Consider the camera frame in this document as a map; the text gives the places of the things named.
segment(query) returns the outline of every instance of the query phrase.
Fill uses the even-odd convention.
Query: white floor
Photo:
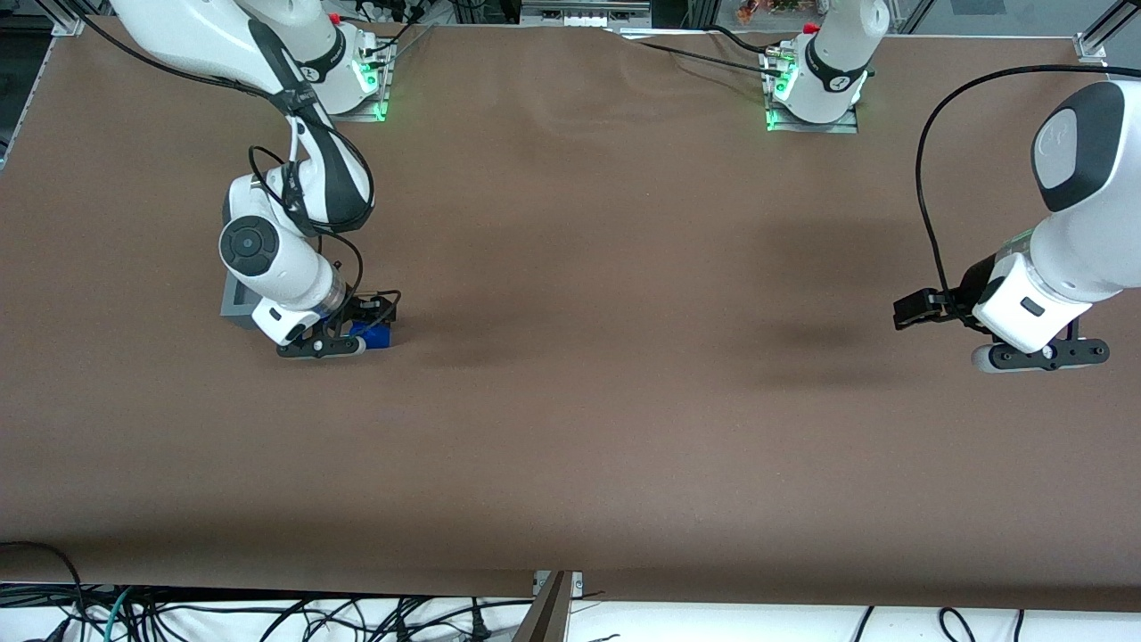
[[[343,601],[318,603],[334,609]],[[258,606],[284,608],[290,602],[264,602]],[[211,607],[241,607],[250,603],[211,603]],[[395,600],[362,603],[365,619],[377,623],[395,606]],[[470,606],[467,599],[434,600],[410,619],[424,621],[452,610]],[[738,604],[672,604],[634,602],[578,602],[570,617],[568,642],[598,642],[617,634],[615,642],[851,642],[856,625],[864,612],[859,607],[782,607]],[[492,632],[508,629],[523,620],[526,607],[488,608],[484,619]],[[1006,642],[1014,627],[1014,611],[963,609],[961,611],[974,632],[977,642]],[[356,621],[354,611],[347,619]],[[864,632],[864,642],[942,642],[937,609],[881,607],[875,610]],[[261,637],[274,620],[273,615],[211,615],[188,611],[164,616],[178,633],[191,642],[253,642]],[[55,608],[0,609],[0,642],[26,642],[47,636],[62,620]],[[454,624],[467,629],[470,618],[455,618]],[[305,618],[286,620],[268,642],[297,641],[305,631]],[[953,625],[960,642],[966,635]],[[92,640],[94,634],[88,634]],[[415,640],[421,642],[458,642],[463,640],[452,628],[426,629]],[[71,631],[68,642],[78,640]],[[350,629],[335,626],[321,631],[314,642],[349,642]],[[393,642],[394,636],[388,637]],[[1082,613],[1029,611],[1022,626],[1022,642],[1138,641],[1141,640],[1141,613]]]

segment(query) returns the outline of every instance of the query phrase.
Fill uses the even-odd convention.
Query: black band
[[[836,67],[828,66],[827,63],[820,59],[820,56],[816,52],[816,36],[814,35],[811,40],[808,41],[808,47],[804,48],[804,52],[808,54],[808,68],[812,72],[812,75],[820,79],[820,83],[824,84],[824,90],[828,94],[841,94],[847,91],[849,87],[864,75],[864,70],[867,68],[867,63],[864,63],[859,68],[852,71],[840,71]]]
[[[298,66],[301,67],[301,75],[309,82],[324,81],[329,70],[340,64],[345,58],[345,32],[339,29],[333,31],[337,32],[337,42],[333,43],[332,49],[325,51],[325,55],[319,58],[298,63]]]

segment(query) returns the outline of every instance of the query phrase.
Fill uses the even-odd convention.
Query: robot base
[[[375,36],[369,33],[375,47]],[[334,121],[385,122],[388,117],[388,98],[393,89],[393,66],[396,64],[397,44],[391,44],[364,59],[356,73],[363,87],[375,87],[377,91],[356,107],[339,114],[329,114]]]
[[[763,54],[759,54],[758,58],[761,63],[761,68],[775,68],[779,71],[782,76],[775,78],[771,75],[766,75],[762,84],[764,91],[764,123],[769,131],[811,131],[817,133],[856,133],[857,122],[856,122],[856,107],[848,107],[844,115],[835,122],[830,122],[826,124],[819,124],[815,122],[806,122],[788,111],[784,104],[774,97],[777,91],[777,87],[786,82],[788,65],[793,60],[793,41],[785,40],[780,42],[779,47],[769,47]]]

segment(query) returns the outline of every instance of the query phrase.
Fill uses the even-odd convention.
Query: brown table surface
[[[1141,296],[1089,314],[1114,357],[1076,373],[985,376],[980,336],[891,325],[936,284],[923,119],[1071,59],[888,39],[860,132],[795,135],[747,72],[434,30],[388,122],[342,125],[397,346],[289,363],[218,316],[222,196],[283,120],[63,39],[0,179],[0,538],[120,584],[527,594],[574,568],[608,599],[1141,608]],[[926,190],[955,279],[1044,216],[1030,139],[1089,80],[947,111]]]

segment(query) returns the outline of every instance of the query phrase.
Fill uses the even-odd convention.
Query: power cord
[[[83,603],[83,583],[80,580],[79,570],[75,569],[75,564],[72,563],[71,559],[68,559],[67,555],[65,555],[59,548],[42,542],[30,542],[25,539],[0,542],[0,551],[5,548],[33,548],[37,551],[46,551],[55,555],[60,562],[64,563],[65,567],[67,567],[67,574],[71,575],[72,583],[75,586],[75,610],[79,612],[79,639],[83,640],[83,634],[87,632],[87,606]]]
[[[746,51],[752,51],[754,54],[763,54],[764,50],[768,49],[769,47],[776,47],[777,44],[780,44],[779,40],[777,40],[776,42],[772,42],[770,44],[766,44],[763,47],[758,47],[756,44],[750,44],[748,42],[745,42],[744,40],[742,40],[736,33],[729,31],[728,29],[726,29],[726,27],[723,27],[723,26],[721,26],[719,24],[711,24],[711,25],[706,26],[705,29],[703,29],[702,31],[715,31],[715,32],[725,35],[729,40],[733,40],[733,43],[736,44],[737,47],[741,47],[742,49],[744,49]]]
[[[867,620],[871,619],[873,610],[875,610],[874,606],[868,607],[864,611],[864,616],[859,618],[859,625],[856,626],[856,635],[852,637],[852,642],[859,642],[864,637],[864,627],[867,626]]]
[[[923,217],[923,226],[926,228],[928,241],[931,243],[931,254],[934,257],[934,267],[936,271],[939,274],[939,286],[942,287],[942,296],[946,301],[945,304],[950,309],[954,317],[958,318],[963,326],[981,333],[988,332],[963,314],[958,303],[955,302],[954,294],[950,292],[950,286],[947,282],[947,271],[944,268],[942,255],[939,252],[939,241],[936,238],[934,228],[931,225],[931,216],[928,212],[926,198],[923,195],[923,152],[926,149],[926,139],[928,135],[931,132],[931,125],[934,124],[936,119],[940,113],[942,113],[942,109],[952,103],[952,100],[985,82],[1026,73],[1097,73],[1100,75],[1116,74],[1128,78],[1141,78],[1141,70],[1130,67],[1089,67],[1082,65],[1026,65],[1010,67],[994,73],[988,73],[986,75],[980,75],[979,78],[960,86],[957,89],[948,94],[947,97],[944,98],[938,106],[936,106],[934,111],[931,112],[931,115],[928,116],[926,122],[923,124],[923,132],[920,133],[919,147],[915,152],[915,196],[920,204],[920,216]]]
[[[656,44],[654,42],[645,42],[645,41],[639,40],[638,43],[641,44],[642,47],[649,47],[650,49],[657,49],[659,51],[669,51],[670,54],[677,54],[679,56],[687,56],[687,57],[695,58],[695,59],[698,59],[698,60],[705,60],[706,63],[713,63],[713,64],[718,64],[718,65],[725,65],[727,67],[734,67],[734,68],[741,68],[741,70],[745,70],[745,71],[752,71],[752,72],[756,72],[756,73],[762,74],[762,75],[774,75],[774,76],[780,75],[780,72],[778,72],[777,70],[762,68],[762,67],[759,67],[759,66],[755,66],[755,65],[745,65],[745,64],[742,64],[742,63],[734,63],[731,60],[723,60],[721,58],[714,58],[712,56],[705,56],[703,54],[695,54],[693,51],[685,51],[682,49],[674,49],[673,47],[666,47],[664,44]]]
[[[406,32],[414,24],[415,24],[415,21],[408,21],[407,23],[404,24],[404,26],[400,27],[400,31],[396,32],[396,35],[394,35],[393,38],[390,38],[388,40],[388,42],[385,42],[383,44],[381,44],[379,47],[373,47],[372,49],[365,49],[364,50],[364,55],[365,56],[371,56],[373,54],[377,54],[377,52],[383,51],[385,49],[388,49],[393,44],[396,44],[396,41],[398,41],[400,39],[400,36],[404,35],[404,32]]]
[[[948,642],[963,642],[963,641],[950,634],[950,631],[947,628],[947,616],[955,616],[955,619],[958,620],[958,625],[963,627],[963,632],[966,633],[968,641],[976,642],[974,632],[971,631],[971,626],[966,624],[966,618],[963,617],[963,613],[958,612],[957,610],[950,607],[944,607],[939,609],[939,629],[942,631],[942,635],[948,640]],[[1014,619],[1014,635],[1011,639],[1013,642],[1020,642],[1020,637],[1022,635],[1022,620],[1025,618],[1026,618],[1026,609],[1019,609],[1018,616]]]

